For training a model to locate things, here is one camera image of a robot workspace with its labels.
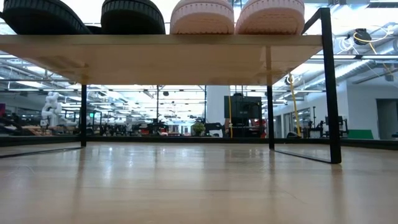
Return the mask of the pink rubber slide sandal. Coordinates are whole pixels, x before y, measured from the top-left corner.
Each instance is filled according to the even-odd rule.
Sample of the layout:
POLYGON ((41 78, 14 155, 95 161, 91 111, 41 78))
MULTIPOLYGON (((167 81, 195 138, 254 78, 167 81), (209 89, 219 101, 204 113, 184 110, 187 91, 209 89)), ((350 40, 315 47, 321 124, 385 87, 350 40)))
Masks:
POLYGON ((234 11, 227 0, 180 0, 170 34, 234 34, 234 11))
POLYGON ((248 0, 235 33, 242 35, 300 35, 305 25, 303 0, 248 0))

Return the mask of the black rubber slide sandal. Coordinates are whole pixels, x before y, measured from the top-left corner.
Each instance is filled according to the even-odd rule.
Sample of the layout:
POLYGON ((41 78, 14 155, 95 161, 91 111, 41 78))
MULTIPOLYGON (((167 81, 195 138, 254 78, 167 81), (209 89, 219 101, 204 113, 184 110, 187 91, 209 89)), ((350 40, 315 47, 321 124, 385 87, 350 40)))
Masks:
POLYGON ((4 0, 1 17, 18 35, 86 35, 91 31, 61 0, 4 0))
POLYGON ((105 0, 101 28, 104 34, 165 34, 162 13, 151 0, 105 0))

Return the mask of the green potted plant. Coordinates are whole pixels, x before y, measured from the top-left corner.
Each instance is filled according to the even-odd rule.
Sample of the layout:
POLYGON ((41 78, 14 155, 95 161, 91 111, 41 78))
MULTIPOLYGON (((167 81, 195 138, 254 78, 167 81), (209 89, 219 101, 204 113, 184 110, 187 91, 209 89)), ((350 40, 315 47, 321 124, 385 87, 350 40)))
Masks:
POLYGON ((205 125, 202 122, 195 122, 191 126, 192 136, 200 137, 205 132, 205 125))

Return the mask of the black equipment cabinet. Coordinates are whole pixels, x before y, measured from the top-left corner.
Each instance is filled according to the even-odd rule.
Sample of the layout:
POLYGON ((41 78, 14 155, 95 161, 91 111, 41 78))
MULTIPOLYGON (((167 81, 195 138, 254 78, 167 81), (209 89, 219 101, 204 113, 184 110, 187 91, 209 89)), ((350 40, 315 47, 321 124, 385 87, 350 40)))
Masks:
POLYGON ((260 96, 241 93, 224 96, 224 119, 228 138, 261 138, 264 135, 260 96))

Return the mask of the white robot figure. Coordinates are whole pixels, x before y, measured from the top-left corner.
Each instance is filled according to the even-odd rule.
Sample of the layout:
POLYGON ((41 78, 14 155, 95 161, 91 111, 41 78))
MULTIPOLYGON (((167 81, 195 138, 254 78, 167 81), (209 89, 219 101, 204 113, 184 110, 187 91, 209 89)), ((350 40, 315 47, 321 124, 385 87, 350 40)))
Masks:
POLYGON ((40 126, 54 128, 57 126, 76 126, 77 123, 62 116, 62 105, 58 102, 59 93, 50 91, 45 97, 45 104, 41 111, 40 126))

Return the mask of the green panel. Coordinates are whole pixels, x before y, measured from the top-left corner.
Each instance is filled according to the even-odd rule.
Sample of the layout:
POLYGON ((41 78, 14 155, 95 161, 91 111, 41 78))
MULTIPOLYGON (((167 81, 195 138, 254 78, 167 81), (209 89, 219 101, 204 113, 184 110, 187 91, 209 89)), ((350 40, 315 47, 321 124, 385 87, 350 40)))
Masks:
POLYGON ((349 129, 348 139, 374 139, 373 133, 370 129, 349 129))

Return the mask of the black metal table frame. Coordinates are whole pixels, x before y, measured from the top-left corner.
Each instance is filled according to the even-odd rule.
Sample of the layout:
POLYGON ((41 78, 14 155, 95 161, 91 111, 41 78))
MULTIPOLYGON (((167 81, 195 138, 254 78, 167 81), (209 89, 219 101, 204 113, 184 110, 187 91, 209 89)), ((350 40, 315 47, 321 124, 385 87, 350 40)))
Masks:
MULTIPOLYGON (((56 144, 78 142, 79 136, 1 136, 0 147, 22 146, 35 144, 56 144)), ((156 142, 156 143, 215 143, 215 144, 267 144, 268 139, 261 138, 210 138, 210 137, 127 137, 127 136, 88 136, 88 142, 156 142)), ((277 138, 276 144, 328 144, 325 138, 292 139, 277 138)), ((342 146, 363 147, 369 149, 385 149, 398 151, 398 141, 369 140, 369 139, 341 139, 342 146)))

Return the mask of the wooden shelf with black frame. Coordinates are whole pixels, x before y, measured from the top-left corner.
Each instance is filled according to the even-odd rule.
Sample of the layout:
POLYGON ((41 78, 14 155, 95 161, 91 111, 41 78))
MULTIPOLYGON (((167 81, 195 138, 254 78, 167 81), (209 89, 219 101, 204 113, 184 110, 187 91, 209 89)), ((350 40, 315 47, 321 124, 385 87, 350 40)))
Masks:
POLYGON ((102 85, 272 85, 323 52, 330 163, 339 164, 331 15, 319 8, 305 23, 320 35, 0 35, 0 50, 78 82, 102 85))

